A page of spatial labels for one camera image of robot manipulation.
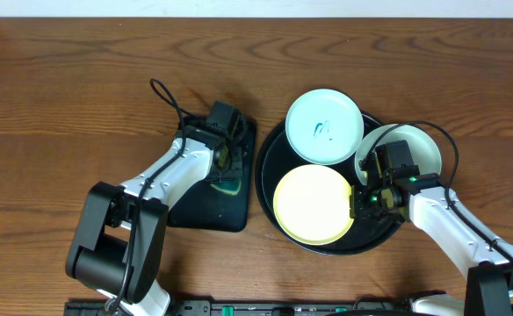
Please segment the yellow plate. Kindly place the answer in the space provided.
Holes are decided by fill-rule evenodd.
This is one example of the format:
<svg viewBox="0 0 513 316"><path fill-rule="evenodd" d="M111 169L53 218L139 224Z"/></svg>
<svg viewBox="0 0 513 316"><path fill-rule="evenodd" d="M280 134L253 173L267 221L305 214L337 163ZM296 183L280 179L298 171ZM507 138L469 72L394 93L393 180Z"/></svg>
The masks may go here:
<svg viewBox="0 0 513 316"><path fill-rule="evenodd" d="M340 173L322 165L303 165L279 181L273 194L274 216L295 240L326 245L350 230L351 197L351 186Z"/></svg>

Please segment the white plate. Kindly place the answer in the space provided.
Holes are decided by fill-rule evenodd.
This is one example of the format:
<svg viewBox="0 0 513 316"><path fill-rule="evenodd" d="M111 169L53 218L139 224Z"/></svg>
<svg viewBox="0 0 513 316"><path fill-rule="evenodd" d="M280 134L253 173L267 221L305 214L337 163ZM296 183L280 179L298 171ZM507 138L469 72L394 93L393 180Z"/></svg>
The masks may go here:
<svg viewBox="0 0 513 316"><path fill-rule="evenodd" d="M367 151L371 148L374 141L392 126L394 124L374 129L359 144L355 153L354 167L358 181L361 184L367 184L367 175L360 169L358 163L366 157ZM408 143L413 161L419 167L421 175L429 173L439 174L441 172L442 158L438 146L423 130L413 126L401 126L386 134L380 140L379 145L397 140L405 140Z"/></svg>

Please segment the light blue plate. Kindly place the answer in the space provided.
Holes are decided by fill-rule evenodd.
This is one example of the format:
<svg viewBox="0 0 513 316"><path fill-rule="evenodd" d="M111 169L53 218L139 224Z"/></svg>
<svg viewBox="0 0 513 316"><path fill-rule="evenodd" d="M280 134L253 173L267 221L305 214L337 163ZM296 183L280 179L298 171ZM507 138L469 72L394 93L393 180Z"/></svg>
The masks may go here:
<svg viewBox="0 0 513 316"><path fill-rule="evenodd" d="M356 153L365 126L357 104L337 90L310 90L298 97L285 118L286 138L302 159L321 165Z"/></svg>

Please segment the green yellow sponge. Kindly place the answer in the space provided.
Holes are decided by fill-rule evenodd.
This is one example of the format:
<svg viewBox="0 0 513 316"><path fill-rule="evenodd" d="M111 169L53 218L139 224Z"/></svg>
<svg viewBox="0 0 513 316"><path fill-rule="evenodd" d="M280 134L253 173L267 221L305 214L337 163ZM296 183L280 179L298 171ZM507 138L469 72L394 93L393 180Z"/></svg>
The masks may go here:
<svg viewBox="0 0 513 316"><path fill-rule="evenodd" d="M211 187L215 190L229 195L235 196L241 191L242 179L236 177L219 177L210 181Z"/></svg>

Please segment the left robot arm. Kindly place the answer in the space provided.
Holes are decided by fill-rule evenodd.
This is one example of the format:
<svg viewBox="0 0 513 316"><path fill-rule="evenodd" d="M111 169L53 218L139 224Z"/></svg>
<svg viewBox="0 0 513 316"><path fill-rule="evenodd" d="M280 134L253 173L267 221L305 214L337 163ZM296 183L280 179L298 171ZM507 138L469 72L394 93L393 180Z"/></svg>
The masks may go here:
<svg viewBox="0 0 513 316"><path fill-rule="evenodd" d="M69 277L107 296L95 315L164 315L157 282L168 226L240 232L248 222L256 135L247 132L218 167L224 139L196 129L137 177L89 191L69 248Z"/></svg>

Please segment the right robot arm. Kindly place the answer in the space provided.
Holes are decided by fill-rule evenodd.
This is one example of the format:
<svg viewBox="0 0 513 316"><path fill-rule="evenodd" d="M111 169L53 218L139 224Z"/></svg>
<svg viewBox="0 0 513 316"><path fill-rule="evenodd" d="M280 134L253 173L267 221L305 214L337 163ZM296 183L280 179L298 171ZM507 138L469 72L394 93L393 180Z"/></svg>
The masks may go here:
<svg viewBox="0 0 513 316"><path fill-rule="evenodd" d="M513 245L486 227L438 175L405 176L350 194L350 217L410 222L442 249L466 279L466 295L410 298L412 315L513 315Z"/></svg>

